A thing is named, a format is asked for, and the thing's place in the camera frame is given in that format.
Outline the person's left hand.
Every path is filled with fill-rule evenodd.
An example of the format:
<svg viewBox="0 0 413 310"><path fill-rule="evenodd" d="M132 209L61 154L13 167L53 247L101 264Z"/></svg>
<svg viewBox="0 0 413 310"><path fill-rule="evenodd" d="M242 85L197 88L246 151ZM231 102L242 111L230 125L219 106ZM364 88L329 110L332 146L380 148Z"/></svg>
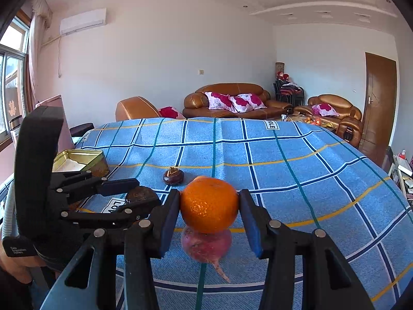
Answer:
<svg viewBox="0 0 413 310"><path fill-rule="evenodd" d="M45 267L46 263L39 256L12 258L7 256L3 244L0 249L1 268L23 284L32 281L30 268Z"/></svg>

